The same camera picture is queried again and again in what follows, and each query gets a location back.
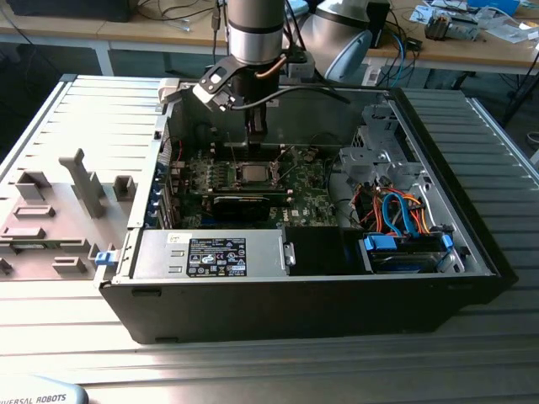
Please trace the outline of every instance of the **power supply label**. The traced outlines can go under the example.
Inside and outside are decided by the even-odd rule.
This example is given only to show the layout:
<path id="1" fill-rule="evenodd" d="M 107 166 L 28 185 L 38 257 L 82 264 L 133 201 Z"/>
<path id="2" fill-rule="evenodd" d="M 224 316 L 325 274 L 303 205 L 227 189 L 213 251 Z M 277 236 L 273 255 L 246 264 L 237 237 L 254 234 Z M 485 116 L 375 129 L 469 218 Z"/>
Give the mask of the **power supply label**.
<path id="1" fill-rule="evenodd" d="M 191 238 L 189 266 L 191 278 L 247 276 L 247 249 L 244 238 Z"/>

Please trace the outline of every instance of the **electronic components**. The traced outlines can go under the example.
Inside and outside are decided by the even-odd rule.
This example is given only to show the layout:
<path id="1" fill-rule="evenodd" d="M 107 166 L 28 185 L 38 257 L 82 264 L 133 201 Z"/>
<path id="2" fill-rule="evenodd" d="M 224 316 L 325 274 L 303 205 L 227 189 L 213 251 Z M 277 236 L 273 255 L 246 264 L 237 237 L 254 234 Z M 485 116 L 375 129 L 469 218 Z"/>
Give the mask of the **electronic components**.
<path id="1" fill-rule="evenodd" d="M 179 197 L 185 228 L 336 226 L 324 186 L 325 161 L 312 148 L 286 147 L 244 156 L 229 147 L 191 152 Z M 241 158 L 272 161 L 240 161 Z"/>
<path id="2" fill-rule="evenodd" d="M 456 258 L 451 256 L 453 241 L 448 234 L 432 233 L 421 237 L 369 234 L 359 244 L 367 270 L 374 274 L 461 271 Z"/>

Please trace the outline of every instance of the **aluminum profile table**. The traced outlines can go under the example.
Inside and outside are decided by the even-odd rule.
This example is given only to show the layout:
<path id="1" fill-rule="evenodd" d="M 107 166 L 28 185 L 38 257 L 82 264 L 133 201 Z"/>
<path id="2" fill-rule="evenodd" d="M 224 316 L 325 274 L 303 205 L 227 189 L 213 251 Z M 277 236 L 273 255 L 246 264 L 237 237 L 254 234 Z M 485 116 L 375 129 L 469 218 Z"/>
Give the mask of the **aluminum profile table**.
<path id="1" fill-rule="evenodd" d="M 411 93 L 408 96 L 418 104 L 427 97 L 418 95 L 414 101 Z M 454 160 L 451 164 L 470 195 L 478 193 L 474 203 L 485 204 L 478 208 L 486 219 L 493 213 L 491 226 L 501 240 L 513 234 L 504 230 L 502 222 L 514 228 L 527 221 L 513 223 L 498 216 L 499 204 L 510 205 L 509 201 L 483 201 L 479 194 L 492 197 L 495 189 L 481 188 L 489 183 L 490 173 L 481 167 L 486 164 L 493 173 L 498 171 L 491 166 L 500 165 L 496 162 L 528 168 L 509 139 L 493 130 L 480 107 L 458 97 L 452 117 L 460 114 L 462 122 L 479 117 L 478 126 L 490 130 L 485 141 L 493 141 L 477 143 L 476 139 L 463 146 L 443 141 L 451 136 L 443 136 L 442 131 L 438 144 L 444 153 L 458 155 L 448 158 Z M 451 118 L 435 120 L 438 115 L 428 114 L 434 110 L 427 109 L 437 107 L 431 98 L 424 100 L 428 101 L 424 110 L 417 108 L 426 125 Z M 479 164 L 465 161 L 473 155 Z M 509 198 L 505 195 L 513 190 L 525 193 L 530 187 L 518 184 L 530 184 L 530 178 L 515 171 L 503 182 L 508 191 L 496 198 Z M 520 188 L 511 188 L 512 184 Z M 527 218 L 530 223 L 537 220 L 532 214 Z M 518 227 L 517 233 L 524 229 Z M 536 228 L 527 229 L 530 239 L 537 240 Z M 91 281 L 0 282 L 0 374 L 36 373 L 78 383 L 96 404 L 535 403 L 539 401 L 539 263 L 533 246 L 508 244 L 504 249 L 515 256 L 520 281 L 491 304 L 468 307 L 437 332 L 420 335 L 141 346 L 131 340 Z"/>

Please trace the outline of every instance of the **slotted metal surface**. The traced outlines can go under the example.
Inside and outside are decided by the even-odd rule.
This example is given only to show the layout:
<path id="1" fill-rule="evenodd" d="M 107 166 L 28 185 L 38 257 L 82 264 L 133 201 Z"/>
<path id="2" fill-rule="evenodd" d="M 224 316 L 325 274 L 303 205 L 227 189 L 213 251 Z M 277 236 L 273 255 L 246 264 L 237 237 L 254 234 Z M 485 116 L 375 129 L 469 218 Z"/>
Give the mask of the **slotted metal surface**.
<path id="1" fill-rule="evenodd" d="M 443 112 L 428 104 L 423 111 Z M 463 103 L 455 111 L 478 116 Z M 462 155 L 507 150 L 502 141 L 486 152 L 440 148 L 448 145 Z M 503 180 L 510 193 L 535 189 L 531 178 Z M 497 192 L 490 177 L 461 181 L 477 203 Z M 533 217 L 485 220 L 506 242 L 520 232 L 536 239 Z M 0 283 L 0 374 L 80 383 L 93 404 L 537 403 L 539 251 L 506 255 L 520 277 L 512 290 L 419 335 L 141 346 L 90 281 Z"/>
<path id="2" fill-rule="evenodd" d="M 103 77 L 77 77 L 72 82 L 60 82 L 55 92 L 38 113 L 40 119 L 29 128 L 17 152 L 3 163 L 0 178 L 0 225 L 6 227 L 40 227 L 46 239 L 87 239 L 104 250 L 112 243 L 121 246 L 126 233 L 131 202 L 118 201 L 112 184 L 116 176 L 132 176 L 139 183 L 147 158 L 151 155 L 155 124 L 161 115 L 158 106 L 158 79 L 109 80 Z M 111 96 L 103 90 L 114 88 L 129 91 L 129 96 Z M 74 96 L 84 89 L 86 95 Z M 152 102 L 147 101 L 152 91 Z M 90 217 L 72 191 L 71 174 L 58 159 L 73 156 L 77 149 L 84 152 L 87 171 L 97 173 L 103 185 L 104 215 L 95 221 Z M 43 172 L 51 187 L 42 192 L 45 202 L 56 214 L 53 218 L 19 219 L 11 212 L 17 205 L 26 204 L 14 185 L 24 171 Z M 55 257 L 65 252 L 35 250 L 10 254 L 3 258 L 13 267 L 9 275 L 0 274 L 1 281 L 14 279 L 92 279 L 94 267 L 84 254 L 86 271 L 83 274 L 59 275 L 52 266 Z M 9 324 L 16 322 L 16 311 L 3 316 Z"/>
<path id="3" fill-rule="evenodd" d="M 476 100 L 453 91 L 404 92 L 510 264 L 520 268 L 526 255 L 539 253 L 536 170 Z"/>
<path id="4" fill-rule="evenodd" d="M 102 183 L 117 175 L 135 181 L 149 152 L 157 107 L 158 79 L 109 80 L 79 76 L 63 84 L 61 96 L 37 129 L 9 177 L 43 171 L 52 183 L 71 182 L 58 157 L 84 150 L 84 166 Z"/>

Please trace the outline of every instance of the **workbench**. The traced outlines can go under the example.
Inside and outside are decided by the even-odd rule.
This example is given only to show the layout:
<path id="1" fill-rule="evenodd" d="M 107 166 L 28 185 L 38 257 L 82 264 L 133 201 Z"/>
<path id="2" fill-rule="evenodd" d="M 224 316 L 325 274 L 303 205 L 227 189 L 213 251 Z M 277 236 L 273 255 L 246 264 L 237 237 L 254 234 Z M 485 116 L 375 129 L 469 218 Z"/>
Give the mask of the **workbench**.
<path id="1" fill-rule="evenodd" d="M 423 41 L 423 50 L 416 61 L 416 67 L 431 69 L 447 69 L 470 72 L 497 72 L 509 74 L 526 74 L 535 53 L 534 44 L 530 41 L 519 44 L 496 38 L 482 32 L 478 40 L 433 41 L 424 37 L 424 26 L 411 23 L 408 18 L 419 0 L 394 1 L 393 6 L 398 21 L 409 36 Z M 109 51 L 156 51 L 165 53 L 210 54 L 213 45 L 211 31 L 211 12 L 205 12 L 189 18 L 190 32 L 185 32 L 161 21 L 145 19 L 139 14 L 132 17 L 129 23 L 111 23 L 92 19 L 61 19 L 50 17 L 20 17 L 13 15 L 11 8 L 0 2 L 4 11 L 12 21 L 36 45 L 56 45 L 91 48 L 99 60 L 101 72 L 105 76 L 113 76 Z M 181 0 L 162 0 L 161 9 L 172 5 L 183 4 Z M 168 15 L 176 17 L 211 7 L 211 2 L 200 2 L 193 7 L 174 10 Z M 144 6 L 144 13 L 159 18 L 157 3 L 150 2 Z M 520 8 L 516 19 L 539 19 L 539 10 Z M 0 42 L 15 44 L 26 43 L 26 40 L 13 26 L 0 15 Z M 382 66 L 391 64 L 397 56 L 397 47 L 391 37 L 384 38 L 379 49 L 367 52 L 365 64 L 368 71 L 363 84 L 372 85 L 369 80 L 371 72 Z M 226 42 L 223 29 L 219 32 L 216 43 L 217 55 L 224 55 Z"/>
<path id="2" fill-rule="evenodd" d="M 44 135 L 53 145 L 68 134 L 74 144 L 86 145 L 89 157 L 99 151 L 132 160 L 144 156 L 133 154 L 131 138 L 143 148 L 152 131 L 130 135 L 131 117 L 155 116 L 157 85 L 158 79 L 136 77 L 79 76 L 73 83 L 60 82 L 0 166 L 0 213 L 12 209 L 7 174 L 35 155 L 36 144 L 48 145 Z M 104 133 L 130 122 L 116 136 L 126 143 L 113 151 L 114 137 L 97 132 L 92 139 L 108 143 L 89 150 L 86 131 L 53 125 L 59 119 L 68 125 L 70 114 L 81 108 Z M 457 145 L 448 141 L 446 147 Z M 473 146 L 483 147 L 485 157 L 499 148 Z M 106 182 L 102 164 L 95 158 L 88 169 Z M 482 170 L 467 178 L 472 186 L 492 182 L 492 176 Z M 515 222 L 531 219 L 514 217 L 515 212 L 509 212 Z M 536 229 L 526 234 L 530 244 L 539 237 Z M 511 254 L 520 280 L 488 305 L 467 307 L 433 333 L 350 338 L 140 345 L 92 280 L 0 279 L 0 375 L 32 373 L 78 383 L 93 404 L 537 402 L 539 255 L 531 248 Z"/>

